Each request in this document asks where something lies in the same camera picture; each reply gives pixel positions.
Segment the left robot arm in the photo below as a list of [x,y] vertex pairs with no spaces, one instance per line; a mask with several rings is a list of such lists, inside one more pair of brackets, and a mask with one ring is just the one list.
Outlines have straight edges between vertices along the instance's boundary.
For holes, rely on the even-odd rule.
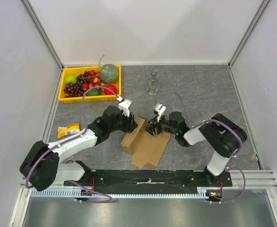
[[67,167],[62,162],[104,142],[115,131],[131,133],[137,126],[133,113],[126,115],[117,106],[109,106],[102,116],[68,138],[53,143],[35,142],[19,168],[26,179],[25,186],[43,191],[55,181],[74,180],[80,186],[89,184],[91,175],[86,167],[79,162]]

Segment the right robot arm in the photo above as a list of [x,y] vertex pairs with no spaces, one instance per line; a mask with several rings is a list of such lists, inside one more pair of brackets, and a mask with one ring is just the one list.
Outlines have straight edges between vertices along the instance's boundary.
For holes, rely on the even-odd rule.
[[210,162],[204,168],[204,182],[215,186],[221,180],[232,157],[238,152],[247,140],[246,132],[230,121],[221,113],[200,125],[188,127],[181,112],[172,112],[169,119],[165,116],[154,117],[148,121],[144,130],[152,136],[167,132],[175,135],[175,139],[182,147],[190,147],[199,142],[207,141],[214,149]]

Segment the brown cardboard box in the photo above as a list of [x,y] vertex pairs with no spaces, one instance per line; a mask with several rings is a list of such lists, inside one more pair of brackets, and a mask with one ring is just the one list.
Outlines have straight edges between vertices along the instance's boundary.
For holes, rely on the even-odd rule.
[[124,152],[132,155],[131,164],[139,169],[145,167],[154,169],[157,167],[164,150],[170,140],[170,134],[162,132],[152,136],[144,127],[147,120],[143,117],[135,117],[138,127],[133,132],[125,135],[121,141]]

